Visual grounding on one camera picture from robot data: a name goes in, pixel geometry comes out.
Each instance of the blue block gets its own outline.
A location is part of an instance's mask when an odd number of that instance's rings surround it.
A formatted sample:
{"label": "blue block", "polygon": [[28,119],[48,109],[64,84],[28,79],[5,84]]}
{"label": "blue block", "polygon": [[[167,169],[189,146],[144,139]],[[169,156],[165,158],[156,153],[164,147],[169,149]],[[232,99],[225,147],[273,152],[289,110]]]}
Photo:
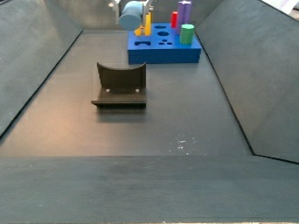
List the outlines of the blue block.
{"label": "blue block", "polygon": [[152,24],[151,36],[128,33],[128,64],[199,63],[201,45],[193,34],[192,44],[181,45],[171,24]]}

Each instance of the bin floor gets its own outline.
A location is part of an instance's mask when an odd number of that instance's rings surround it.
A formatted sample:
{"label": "bin floor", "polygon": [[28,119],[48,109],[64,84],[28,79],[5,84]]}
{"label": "bin floor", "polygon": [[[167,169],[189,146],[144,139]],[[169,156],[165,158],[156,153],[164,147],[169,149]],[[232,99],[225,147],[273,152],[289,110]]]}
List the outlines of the bin floor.
{"label": "bin floor", "polygon": [[204,51],[147,65],[145,109],[97,109],[96,63],[127,64],[127,33],[84,32],[1,140],[1,157],[249,156]]}

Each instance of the hole in block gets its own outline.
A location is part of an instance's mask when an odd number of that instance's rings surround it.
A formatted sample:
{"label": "hole in block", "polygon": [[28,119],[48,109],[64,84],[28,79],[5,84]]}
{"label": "hole in block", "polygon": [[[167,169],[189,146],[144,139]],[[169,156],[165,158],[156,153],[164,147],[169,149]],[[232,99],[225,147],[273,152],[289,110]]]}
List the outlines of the hole in block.
{"label": "hole in block", "polygon": [[157,32],[157,35],[165,37],[165,36],[169,35],[169,32],[167,32],[167,31],[159,31]]}
{"label": "hole in block", "polygon": [[165,26],[164,26],[164,25],[157,25],[155,28],[156,28],[156,29],[164,29]]}
{"label": "hole in block", "polygon": [[135,45],[139,46],[139,45],[147,45],[149,46],[151,45],[151,41],[136,41],[135,42]]}

